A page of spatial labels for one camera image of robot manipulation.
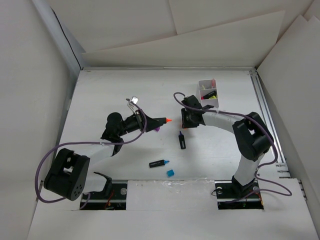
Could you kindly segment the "orange tip black highlighter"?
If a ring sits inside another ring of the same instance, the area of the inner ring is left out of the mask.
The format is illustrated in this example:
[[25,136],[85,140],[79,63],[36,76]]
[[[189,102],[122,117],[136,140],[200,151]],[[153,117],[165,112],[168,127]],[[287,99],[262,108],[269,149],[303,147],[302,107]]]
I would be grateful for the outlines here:
[[159,118],[154,118],[155,123],[158,127],[161,127],[169,122],[172,121],[172,119],[170,118],[166,118],[166,117],[159,117]]

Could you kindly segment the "yellow cap black highlighter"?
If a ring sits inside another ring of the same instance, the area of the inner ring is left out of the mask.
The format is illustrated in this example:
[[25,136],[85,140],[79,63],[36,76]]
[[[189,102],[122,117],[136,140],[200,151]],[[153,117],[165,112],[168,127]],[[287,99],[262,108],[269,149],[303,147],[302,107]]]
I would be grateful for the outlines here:
[[201,97],[202,100],[216,99],[216,98],[217,98],[217,92],[215,90]]

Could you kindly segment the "pink clear pen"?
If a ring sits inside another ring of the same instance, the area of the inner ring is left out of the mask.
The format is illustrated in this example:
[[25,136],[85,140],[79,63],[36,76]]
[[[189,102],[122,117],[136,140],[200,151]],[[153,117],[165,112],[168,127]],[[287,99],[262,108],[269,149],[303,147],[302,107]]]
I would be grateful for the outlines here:
[[212,88],[216,87],[216,80],[214,78],[211,80],[211,87]]

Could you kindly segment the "blue highlighter cap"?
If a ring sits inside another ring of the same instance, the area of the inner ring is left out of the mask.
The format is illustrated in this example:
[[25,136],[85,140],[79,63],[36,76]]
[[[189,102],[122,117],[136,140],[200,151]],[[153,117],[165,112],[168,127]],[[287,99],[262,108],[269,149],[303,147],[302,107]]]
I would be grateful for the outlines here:
[[168,178],[173,177],[175,175],[175,172],[173,169],[170,169],[166,172],[166,175]]

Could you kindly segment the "pink cap black highlighter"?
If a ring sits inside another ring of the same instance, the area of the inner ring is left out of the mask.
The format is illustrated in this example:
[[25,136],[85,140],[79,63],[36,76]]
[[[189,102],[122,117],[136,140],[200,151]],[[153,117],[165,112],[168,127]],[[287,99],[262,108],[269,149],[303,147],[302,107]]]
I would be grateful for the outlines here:
[[214,93],[210,92],[204,96],[201,97],[202,100],[207,100],[207,99],[210,99],[212,96],[215,96]]

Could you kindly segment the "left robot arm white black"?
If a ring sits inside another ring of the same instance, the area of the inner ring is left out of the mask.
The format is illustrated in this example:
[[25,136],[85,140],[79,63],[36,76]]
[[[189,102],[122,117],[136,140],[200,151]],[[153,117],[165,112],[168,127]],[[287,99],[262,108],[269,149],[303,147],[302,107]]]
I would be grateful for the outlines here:
[[[67,142],[56,146],[59,149],[44,179],[43,187],[61,198],[39,199],[43,203],[56,203],[64,199],[76,200],[84,191],[90,164],[118,154],[124,145],[138,140],[143,133],[159,129],[168,122],[167,118],[151,118],[143,111],[136,110],[126,119],[118,112],[107,116],[102,142]],[[65,148],[67,145],[93,145],[89,156]]]

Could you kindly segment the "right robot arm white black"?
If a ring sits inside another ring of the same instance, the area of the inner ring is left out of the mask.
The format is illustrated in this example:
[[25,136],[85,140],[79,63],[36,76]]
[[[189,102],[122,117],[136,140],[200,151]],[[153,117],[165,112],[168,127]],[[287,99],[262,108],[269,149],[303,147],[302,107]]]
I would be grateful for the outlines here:
[[274,139],[260,115],[256,112],[245,115],[214,110],[211,105],[202,106],[194,95],[184,97],[179,103],[183,106],[184,129],[203,125],[234,134],[241,157],[231,179],[231,191],[235,196],[243,197],[255,181],[261,159],[274,145]]

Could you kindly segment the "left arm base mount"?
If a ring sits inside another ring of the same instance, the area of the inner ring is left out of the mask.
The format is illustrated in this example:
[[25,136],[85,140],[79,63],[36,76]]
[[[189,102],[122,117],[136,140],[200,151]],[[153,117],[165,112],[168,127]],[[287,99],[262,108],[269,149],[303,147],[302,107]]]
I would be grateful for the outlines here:
[[113,180],[110,176],[95,171],[85,182],[79,209],[122,211],[127,207],[127,180]]

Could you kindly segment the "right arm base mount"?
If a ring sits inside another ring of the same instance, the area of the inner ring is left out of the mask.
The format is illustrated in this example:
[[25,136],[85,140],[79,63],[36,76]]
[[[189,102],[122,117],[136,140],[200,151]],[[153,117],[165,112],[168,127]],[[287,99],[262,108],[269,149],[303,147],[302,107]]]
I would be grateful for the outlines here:
[[255,181],[252,186],[243,192],[233,189],[231,181],[217,181],[211,195],[216,197],[219,210],[263,210],[264,204],[260,193],[253,193],[259,184]]

